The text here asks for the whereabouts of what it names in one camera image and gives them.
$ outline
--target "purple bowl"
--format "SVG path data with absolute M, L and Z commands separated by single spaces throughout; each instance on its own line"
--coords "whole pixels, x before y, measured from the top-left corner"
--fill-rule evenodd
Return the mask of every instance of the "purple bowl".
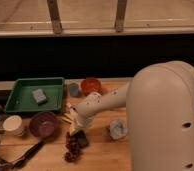
M 51 136 L 58 127 L 56 115 L 52 112 L 39 112 L 33 116 L 29 124 L 30 132 L 37 138 Z

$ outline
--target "grapes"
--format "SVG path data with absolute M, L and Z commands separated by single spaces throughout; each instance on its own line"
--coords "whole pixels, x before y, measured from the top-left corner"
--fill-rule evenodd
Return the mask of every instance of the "grapes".
M 67 162 L 75 162 L 80 155 L 80 146 L 75 136 L 70 136 L 69 132 L 66 134 L 66 145 L 68 152 L 65 153 L 65 160 Z

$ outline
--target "gray sponge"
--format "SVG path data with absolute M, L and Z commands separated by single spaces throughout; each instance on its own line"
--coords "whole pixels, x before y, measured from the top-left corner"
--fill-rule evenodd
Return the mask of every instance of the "gray sponge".
M 42 89 L 32 91 L 32 95 L 38 105 L 47 102 L 47 97 Z

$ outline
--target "white container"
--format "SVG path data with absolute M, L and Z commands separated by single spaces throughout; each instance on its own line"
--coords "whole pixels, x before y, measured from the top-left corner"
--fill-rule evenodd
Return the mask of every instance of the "white container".
M 22 136 L 25 132 L 22 118 L 18 115 L 8 117 L 3 123 L 3 129 L 9 135 Z

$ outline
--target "black handle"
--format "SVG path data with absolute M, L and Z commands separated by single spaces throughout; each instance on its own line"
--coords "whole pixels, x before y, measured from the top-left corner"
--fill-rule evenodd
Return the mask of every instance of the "black handle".
M 29 150 L 25 152 L 25 154 L 20 157 L 17 162 L 13 165 L 12 168 L 22 167 L 27 160 L 29 160 L 32 156 L 36 154 L 36 152 L 44 145 L 44 141 L 40 141 L 31 147 Z

